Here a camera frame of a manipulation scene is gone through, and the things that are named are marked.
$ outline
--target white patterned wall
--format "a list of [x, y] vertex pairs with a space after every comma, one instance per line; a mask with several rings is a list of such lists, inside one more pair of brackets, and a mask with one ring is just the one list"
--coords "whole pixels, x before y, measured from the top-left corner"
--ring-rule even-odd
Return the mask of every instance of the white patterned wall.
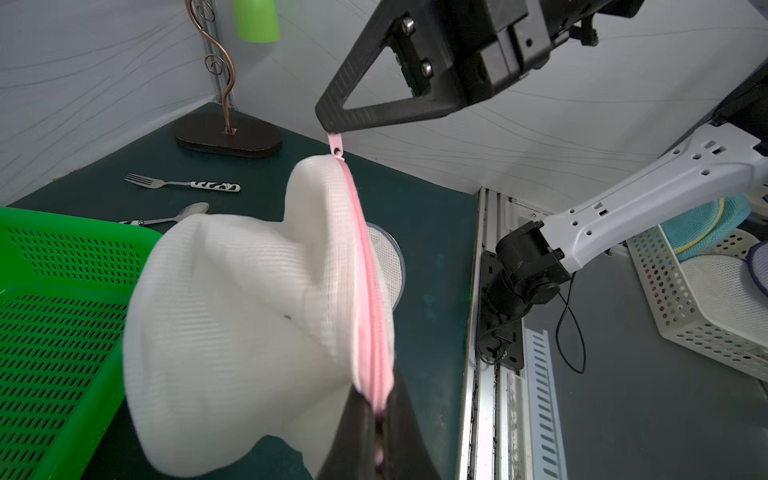
[[[315, 103], [377, 2], [275, 3], [282, 38], [266, 45], [239, 40], [230, 3], [217, 3], [238, 69], [235, 105], [322, 140]], [[350, 132], [345, 149], [456, 190], [484, 185], [563, 210], [662, 154], [768, 57], [768, 22], [747, 0], [649, 0], [635, 18], [599, 15], [595, 25], [596, 48], [569, 41], [490, 101]], [[356, 94], [398, 98], [397, 66], [376, 67]]]
[[0, 204], [209, 101], [183, 0], [0, 2]]

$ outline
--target black and white handle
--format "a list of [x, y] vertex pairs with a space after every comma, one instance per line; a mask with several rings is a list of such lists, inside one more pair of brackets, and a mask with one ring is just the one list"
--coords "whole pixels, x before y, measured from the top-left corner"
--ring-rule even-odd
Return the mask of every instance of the black and white handle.
[[201, 188], [203, 190], [221, 190], [223, 192], [239, 192], [240, 185], [238, 184], [220, 184], [217, 182], [190, 182], [190, 187]]

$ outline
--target black oval lamp base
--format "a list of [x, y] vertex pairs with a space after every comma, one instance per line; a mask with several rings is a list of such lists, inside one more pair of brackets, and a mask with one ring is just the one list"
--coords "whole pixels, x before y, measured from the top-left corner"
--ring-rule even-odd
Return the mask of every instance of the black oval lamp base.
[[233, 134], [224, 132], [222, 114], [189, 114], [176, 120], [176, 142], [189, 150], [207, 154], [263, 158], [283, 146], [280, 129], [255, 118], [230, 116]]

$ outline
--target round mesh pad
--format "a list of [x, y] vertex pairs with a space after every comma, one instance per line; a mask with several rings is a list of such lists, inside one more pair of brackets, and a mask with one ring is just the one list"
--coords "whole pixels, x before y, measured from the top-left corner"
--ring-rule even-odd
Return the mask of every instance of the round mesh pad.
[[677, 254], [677, 259], [682, 262], [688, 260], [694, 255], [698, 255], [702, 250], [716, 245], [717, 242], [727, 237], [734, 228], [750, 215], [750, 202], [743, 195], [731, 195], [725, 199], [723, 215], [717, 225], [701, 240], [692, 247]]
[[752, 281], [744, 260], [701, 255], [681, 266], [703, 315], [721, 328], [768, 345], [768, 296]]
[[750, 248], [746, 265], [750, 269], [755, 285], [768, 295], [768, 242], [758, 243]]
[[704, 238], [723, 214], [720, 200], [706, 202], [661, 224], [672, 250], [679, 253]]
[[379, 268], [382, 269], [389, 301], [394, 310], [406, 287], [406, 260], [402, 256], [400, 246], [386, 230], [368, 223], [368, 236], [379, 260]]

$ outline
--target purple round pad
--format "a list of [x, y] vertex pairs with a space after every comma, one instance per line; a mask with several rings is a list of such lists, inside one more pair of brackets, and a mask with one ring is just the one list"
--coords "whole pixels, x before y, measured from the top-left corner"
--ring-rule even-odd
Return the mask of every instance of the purple round pad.
[[768, 295], [768, 242], [758, 243], [750, 248], [746, 256], [746, 264], [750, 275], [760, 290]]

